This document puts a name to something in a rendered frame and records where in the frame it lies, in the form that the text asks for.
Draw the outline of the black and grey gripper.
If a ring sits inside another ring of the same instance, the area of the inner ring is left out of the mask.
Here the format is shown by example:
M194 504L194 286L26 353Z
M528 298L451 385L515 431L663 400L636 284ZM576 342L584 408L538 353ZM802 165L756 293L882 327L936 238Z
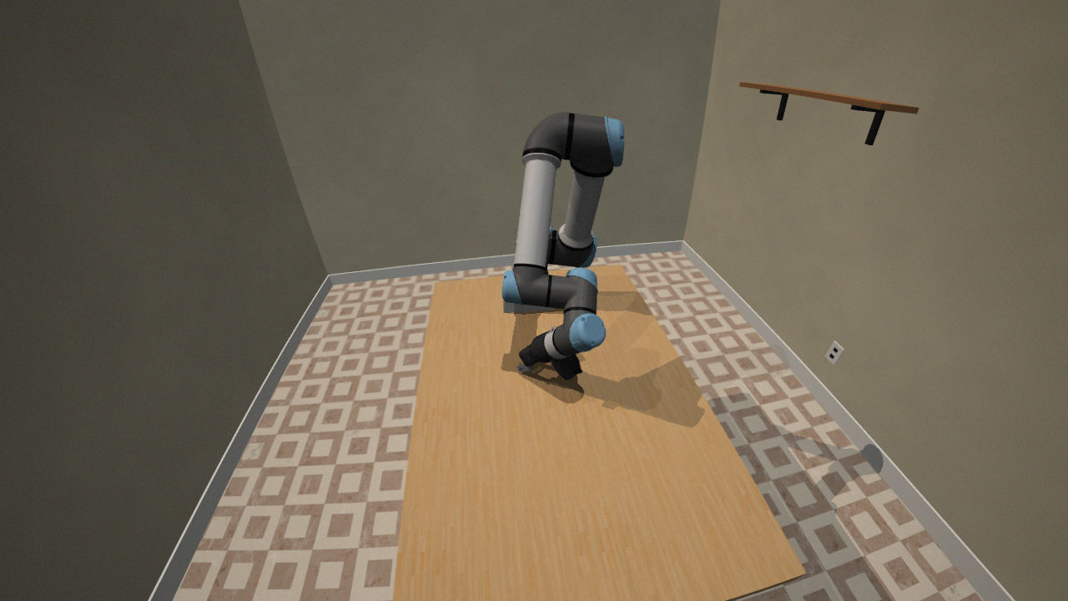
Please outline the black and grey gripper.
M556 367L557 374L563 376L565 380L571 380L576 374L582 373L579 359L577 359L576 354L560 355L557 353L556 347L552 342L552 335L555 330L556 325L553 325L550 331L541 332L539 336L531 341L531 345L519 351L519 357L523 364L517 366L518 371L531 371L531 365L537 362L541 362L541 364L551 362Z

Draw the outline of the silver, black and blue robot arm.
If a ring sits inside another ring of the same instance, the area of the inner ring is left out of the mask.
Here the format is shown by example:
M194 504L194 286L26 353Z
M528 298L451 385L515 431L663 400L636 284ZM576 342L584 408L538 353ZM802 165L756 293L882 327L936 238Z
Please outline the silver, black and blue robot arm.
M562 159L571 160L575 174L566 222L552 230L556 170ZM597 316L597 276L587 267L597 250L592 222L604 176L613 167L621 167L622 159L624 124L619 118L551 114L539 122L524 144L522 163L527 168L515 260L503 276L502 298L505 303L564 309L563 325L557 325L552 335L562 355L590 351L606 337L604 323ZM566 276L551 276L548 264L576 269Z

